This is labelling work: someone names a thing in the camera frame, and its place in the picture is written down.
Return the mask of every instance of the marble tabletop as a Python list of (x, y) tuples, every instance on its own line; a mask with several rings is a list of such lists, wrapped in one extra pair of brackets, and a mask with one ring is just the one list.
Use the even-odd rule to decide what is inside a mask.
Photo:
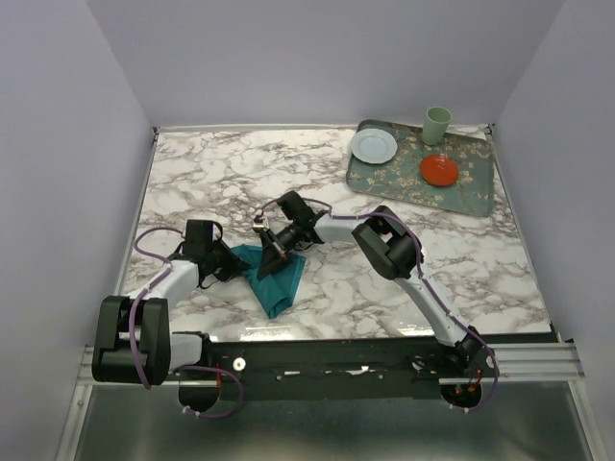
[[(259, 244), (251, 229), (257, 208), (289, 189), (333, 204), (334, 212), (361, 213), (384, 204), (418, 234), (426, 263), (449, 299), (482, 333), (549, 331), (549, 317), (529, 268), (502, 182), (495, 174), (495, 205), (486, 218), (357, 194), (345, 183), (349, 129), (161, 133), (137, 234), (155, 226), (185, 227), (189, 218), (224, 227), (229, 246)], [(484, 139), (479, 127), (451, 133)], [(272, 211), (272, 227), (283, 215)], [(165, 231), (144, 239), (147, 250), (169, 255), (179, 236)], [(195, 289), (170, 312), (171, 330), (201, 330), (213, 340), (295, 340), (431, 335), (412, 300), (371, 268), (358, 246), (315, 245), (295, 303), (269, 320), (245, 279)], [(133, 252), (124, 292), (160, 269)]]

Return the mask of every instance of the white wall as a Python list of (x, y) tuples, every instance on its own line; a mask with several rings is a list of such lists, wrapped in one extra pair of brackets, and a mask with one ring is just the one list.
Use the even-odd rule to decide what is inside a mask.
[(157, 126), (496, 120), (563, 0), (87, 0)]
[(496, 140), (555, 326), (573, 336), (615, 459), (615, 2), (568, 0)]
[(0, 62), (0, 458), (48, 460), (152, 131), (83, 0), (3, 0)]

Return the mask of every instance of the cup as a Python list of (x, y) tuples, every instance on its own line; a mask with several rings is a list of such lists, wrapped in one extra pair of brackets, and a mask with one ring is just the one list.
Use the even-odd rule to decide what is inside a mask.
[(428, 146), (437, 144), (453, 120), (451, 111), (445, 108), (429, 108), (423, 125), (423, 142)]

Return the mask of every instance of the orange bowl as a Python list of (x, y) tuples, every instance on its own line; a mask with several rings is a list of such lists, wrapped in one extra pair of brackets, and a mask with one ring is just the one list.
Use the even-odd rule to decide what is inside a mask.
[(425, 157), (421, 162), (421, 174), (429, 184), (440, 187), (455, 184), (459, 177), (455, 162), (444, 156)]

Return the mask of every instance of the blue towel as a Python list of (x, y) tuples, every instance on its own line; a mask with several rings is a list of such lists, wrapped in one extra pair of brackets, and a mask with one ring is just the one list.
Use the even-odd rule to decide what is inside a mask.
[(292, 306), (295, 295), (299, 288), (299, 280), (304, 272), (306, 257), (294, 253), (288, 256), (290, 262), (279, 273), (265, 277), (263, 280), (257, 278), (262, 248), (254, 245), (239, 245), (232, 249), (233, 253), (239, 256), (252, 266), (251, 269), (243, 271), (243, 277), (248, 280), (250, 288), (257, 295), (258, 301), (265, 310), (267, 317), (275, 319), (283, 311)]

